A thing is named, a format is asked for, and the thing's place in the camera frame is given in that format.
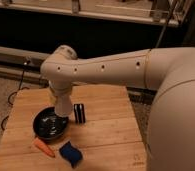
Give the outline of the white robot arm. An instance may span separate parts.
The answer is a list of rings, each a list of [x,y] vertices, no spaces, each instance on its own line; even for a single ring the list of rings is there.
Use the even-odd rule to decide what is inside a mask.
[[[195,47],[154,48],[79,59],[59,46],[40,72],[58,115],[71,113],[72,84],[110,84],[154,90],[147,128],[147,171],[195,171]]]

